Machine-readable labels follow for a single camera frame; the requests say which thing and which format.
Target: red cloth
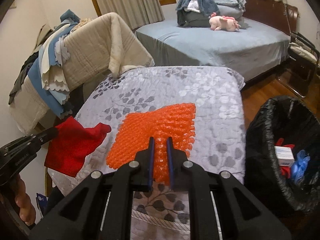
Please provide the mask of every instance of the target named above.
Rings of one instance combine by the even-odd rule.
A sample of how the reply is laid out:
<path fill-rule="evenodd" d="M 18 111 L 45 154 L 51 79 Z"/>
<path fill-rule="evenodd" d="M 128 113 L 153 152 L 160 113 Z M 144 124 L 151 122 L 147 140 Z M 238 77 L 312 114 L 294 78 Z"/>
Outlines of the red cloth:
<path fill-rule="evenodd" d="M 284 139 L 280 138 L 277 141 L 276 146 L 282 146 L 283 142 L 284 142 Z M 288 148 L 293 149 L 295 147 L 295 145 L 294 144 L 287 144 L 287 145 L 283 145 L 282 147 L 288 147 Z M 280 168 L 281 168 L 281 174 L 283 176 L 285 176 L 287 179 L 290 179 L 290 177 L 291 177 L 290 167 L 280 166 Z"/>
<path fill-rule="evenodd" d="M 287 179 L 290 179 L 291 177 L 290 167 L 280 166 L 280 168 L 281 168 L 281 174 L 285 176 Z"/>
<path fill-rule="evenodd" d="M 109 125 L 98 123 L 94 128 L 83 128 L 73 117 L 56 126 L 59 134 L 49 143 L 44 166 L 71 177 L 76 177 L 84 159 L 111 132 Z"/>

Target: human hand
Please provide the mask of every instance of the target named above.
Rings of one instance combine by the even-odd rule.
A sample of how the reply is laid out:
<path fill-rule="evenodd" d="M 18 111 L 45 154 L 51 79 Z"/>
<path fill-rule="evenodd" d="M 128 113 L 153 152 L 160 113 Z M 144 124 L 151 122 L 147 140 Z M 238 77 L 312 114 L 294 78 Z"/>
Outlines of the human hand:
<path fill-rule="evenodd" d="M 14 191 L 14 201 L 20 208 L 20 218 L 26 223 L 27 226 L 31 226 L 36 221 L 36 210 L 31 204 L 31 199 L 26 193 L 26 185 L 18 174 L 16 177 L 16 183 L 11 187 Z"/>

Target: chair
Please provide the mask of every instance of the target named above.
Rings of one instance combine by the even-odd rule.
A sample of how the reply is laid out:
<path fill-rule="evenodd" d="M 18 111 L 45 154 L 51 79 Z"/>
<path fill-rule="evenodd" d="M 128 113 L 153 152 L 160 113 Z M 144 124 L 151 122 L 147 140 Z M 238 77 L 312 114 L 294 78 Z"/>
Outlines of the chair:
<path fill-rule="evenodd" d="M 301 98 L 309 92 L 309 86 L 318 70 L 320 53 L 301 33 L 291 32 L 289 59 L 277 74 L 277 80 Z"/>

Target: blue glove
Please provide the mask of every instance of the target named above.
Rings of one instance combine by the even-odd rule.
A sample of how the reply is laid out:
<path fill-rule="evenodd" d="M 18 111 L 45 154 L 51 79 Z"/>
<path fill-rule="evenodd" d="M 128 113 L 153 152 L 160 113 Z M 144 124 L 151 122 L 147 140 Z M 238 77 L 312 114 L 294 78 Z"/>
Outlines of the blue glove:
<path fill-rule="evenodd" d="M 297 160 L 292 164 L 290 172 L 291 178 L 294 180 L 294 183 L 297 184 L 298 180 L 301 179 L 304 175 L 304 172 L 307 169 L 308 162 L 310 161 L 310 156 L 306 156 L 306 151 L 301 150 L 297 154 Z"/>

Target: gray floral bedspread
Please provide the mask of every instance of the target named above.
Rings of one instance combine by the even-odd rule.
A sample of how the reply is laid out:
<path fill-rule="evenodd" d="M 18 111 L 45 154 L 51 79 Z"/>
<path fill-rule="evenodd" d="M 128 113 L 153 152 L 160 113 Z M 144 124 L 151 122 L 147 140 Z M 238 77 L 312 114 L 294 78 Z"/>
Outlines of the gray floral bedspread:
<path fill-rule="evenodd" d="M 190 160 L 205 170 L 230 171 L 244 178 L 245 127 L 240 90 L 243 77 L 223 67 L 150 67 L 130 70 L 119 79 L 108 76 L 92 93 L 76 119 L 84 127 L 99 122 L 112 128 L 89 156 L 76 178 L 49 170 L 53 182 L 68 194 L 93 170 L 114 170 L 106 165 L 117 130 L 126 114 L 147 112 L 178 103 L 195 103 L 195 142 Z M 189 239 L 188 195 L 154 182 L 149 193 L 135 192 L 132 239 Z"/>

